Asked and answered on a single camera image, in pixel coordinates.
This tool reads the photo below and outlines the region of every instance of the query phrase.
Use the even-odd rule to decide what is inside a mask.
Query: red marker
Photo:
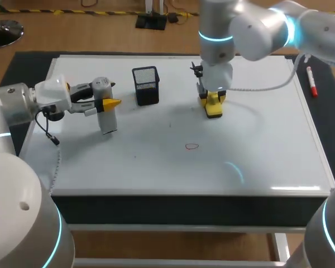
[[[312,95],[314,98],[316,98],[318,96],[318,91],[317,91],[317,87],[315,86],[314,76],[313,76],[312,68],[310,66],[307,67],[307,74],[309,78],[310,88],[312,90]]]

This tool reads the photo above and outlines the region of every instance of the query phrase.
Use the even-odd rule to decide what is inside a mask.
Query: red ink mark
[[[188,150],[197,149],[199,145],[197,143],[188,143],[185,145],[185,148]]]

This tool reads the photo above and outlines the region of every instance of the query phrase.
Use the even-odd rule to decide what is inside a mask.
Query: wooden floor
[[[176,6],[188,11],[198,11],[196,0],[175,2]],[[277,1],[254,2],[267,7]],[[335,11],[335,0],[299,2],[310,8]],[[3,0],[2,4],[17,9],[80,9],[79,0]],[[100,0],[94,9],[143,11],[145,8],[143,0]],[[134,16],[20,13],[0,15],[0,20],[17,20],[25,27],[25,34],[19,42],[0,49],[0,81],[16,51],[199,53],[197,17],[189,18],[183,25],[168,24],[165,31],[135,29]],[[77,257],[273,260],[266,234],[74,232],[74,238]],[[296,248],[301,239],[300,234],[288,236],[291,250]]]

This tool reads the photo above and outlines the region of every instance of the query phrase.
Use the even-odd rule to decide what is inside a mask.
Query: whiteboard
[[[77,56],[52,62],[49,75],[71,85],[114,81],[118,131],[102,136],[96,116],[50,122],[62,164],[53,195],[328,196],[335,187],[297,77],[270,92],[227,92],[223,116],[199,105],[198,56]],[[160,102],[139,107],[132,69],[156,66]],[[293,63],[283,56],[232,60],[234,88],[281,84]],[[187,150],[186,144],[198,148]],[[34,124],[21,157],[49,187],[56,148]]]

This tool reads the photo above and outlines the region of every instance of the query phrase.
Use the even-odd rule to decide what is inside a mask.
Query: black mesh pencil holder
[[[155,66],[134,68],[132,70],[136,101],[139,106],[159,102],[159,75]]]

